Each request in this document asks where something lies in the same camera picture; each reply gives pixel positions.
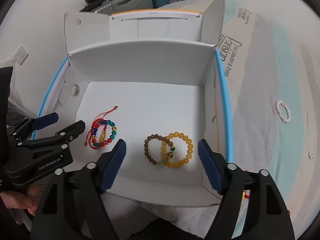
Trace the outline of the person's left hand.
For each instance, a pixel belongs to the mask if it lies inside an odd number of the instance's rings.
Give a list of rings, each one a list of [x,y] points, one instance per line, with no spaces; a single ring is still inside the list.
[[[31,215],[35,215],[38,204],[39,204],[39,188],[37,185],[30,185],[27,189],[27,194],[22,194],[20,192],[1,192],[1,198],[9,210],[11,216],[18,225],[23,223],[20,215],[17,214],[16,210],[27,209]]]

